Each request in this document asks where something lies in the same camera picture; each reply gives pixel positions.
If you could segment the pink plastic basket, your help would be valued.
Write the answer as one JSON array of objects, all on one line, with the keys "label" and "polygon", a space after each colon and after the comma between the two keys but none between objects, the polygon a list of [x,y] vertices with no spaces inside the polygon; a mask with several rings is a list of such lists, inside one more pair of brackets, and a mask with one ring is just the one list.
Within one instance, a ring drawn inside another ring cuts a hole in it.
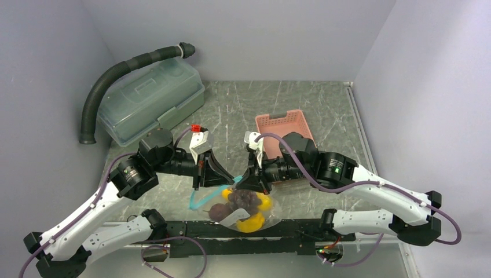
[{"label": "pink plastic basket", "polygon": [[[280,114],[263,114],[255,117],[257,131],[274,133],[283,137],[291,132],[296,132],[304,138],[313,139],[305,115],[301,109],[289,110]],[[282,157],[280,143],[274,138],[267,137],[264,140],[264,150],[268,159]]]}]

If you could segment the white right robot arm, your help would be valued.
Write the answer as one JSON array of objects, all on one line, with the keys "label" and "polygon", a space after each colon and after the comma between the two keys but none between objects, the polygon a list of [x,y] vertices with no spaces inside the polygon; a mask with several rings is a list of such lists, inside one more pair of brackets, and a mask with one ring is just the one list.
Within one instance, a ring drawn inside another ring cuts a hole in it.
[{"label": "white right robot arm", "polygon": [[319,233],[325,240],[356,232],[384,233],[428,246],[441,236],[435,211],[442,196],[436,191],[420,193],[393,185],[345,155],[318,150],[313,140],[296,132],[280,137],[248,131],[244,142],[250,154],[237,189],[268,195],[275,182],[306,178],[321,192],[350,195],[377,206],[355,212],[324,210]]}]

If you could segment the clear zip top bag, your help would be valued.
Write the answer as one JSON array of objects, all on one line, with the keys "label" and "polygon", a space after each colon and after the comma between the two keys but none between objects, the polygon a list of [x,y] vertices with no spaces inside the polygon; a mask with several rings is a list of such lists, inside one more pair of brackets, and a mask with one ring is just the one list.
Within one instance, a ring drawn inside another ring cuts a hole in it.
[{"label": "clear zip top bag", "polygon": [[194,191],[188,208],[228,229],[253,233],[281,222],[282,208],[264,193],[220,185]]}]

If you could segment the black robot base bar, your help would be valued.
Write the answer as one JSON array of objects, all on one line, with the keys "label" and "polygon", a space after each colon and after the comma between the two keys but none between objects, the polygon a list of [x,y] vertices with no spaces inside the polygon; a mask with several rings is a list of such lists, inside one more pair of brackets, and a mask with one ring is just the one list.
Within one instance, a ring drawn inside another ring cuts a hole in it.
[{"label": "black robot base bar", "polygon": [[321,231],[319,219],[289,219],[253,233],[241,233],[211,221],[168,221],[167,233],[142,244],[167,244],[171,258],[201,255],[194,243],[166,237],[186,236],[195,239],[208,255],[279,254],[314,255],[323,243],[338,237]]}]

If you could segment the yellow mango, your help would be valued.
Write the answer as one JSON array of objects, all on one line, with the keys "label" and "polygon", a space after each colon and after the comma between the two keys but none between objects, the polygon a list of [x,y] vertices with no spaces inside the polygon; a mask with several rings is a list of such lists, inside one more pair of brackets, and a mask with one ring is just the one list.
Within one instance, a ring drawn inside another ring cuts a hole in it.
[{"label": "yellow mango", "polygon": [[236,228],[239,232],[252,233],[262,229],[266,222],[265,217],[262,213],[257,213],[250,216],[248,219],[242,221],[238,220],[236,222]]}]

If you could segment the dark red grape bunch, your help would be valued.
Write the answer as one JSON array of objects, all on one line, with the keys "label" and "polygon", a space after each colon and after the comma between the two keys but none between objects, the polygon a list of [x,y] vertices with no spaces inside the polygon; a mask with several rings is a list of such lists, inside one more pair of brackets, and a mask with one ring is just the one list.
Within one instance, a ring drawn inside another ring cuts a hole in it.
[{"label": "dark red grape bunch", "polygon": [[256,196],[256,192],[249,190],[233,190],[229,195],[228,206],[236,211],[244,209],[249,215],[254,215],[259,212],[258,205],[261,202]]}]

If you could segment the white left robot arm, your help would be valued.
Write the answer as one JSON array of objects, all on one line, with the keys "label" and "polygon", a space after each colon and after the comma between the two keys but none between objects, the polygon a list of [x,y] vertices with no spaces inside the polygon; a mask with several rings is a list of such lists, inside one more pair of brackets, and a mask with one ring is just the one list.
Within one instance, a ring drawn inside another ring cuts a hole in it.
[{"label": "white left robot arm", "polygon": [[208,130],[195,125],[189,131],[193,136],[188,151],[178,147],[171,131],[150,131],[137,152],[114,159],[95,194],[66,219],[48,231],[29,233],[24,244],[39,274],[78,277],[92,262],[125,245],[161,242],[168,234],[167,222],[155,209],[100,231],[108,217],[153,189],[160,173],[192,177],[194,189],[233,184],[234,178],[215,159]]}]

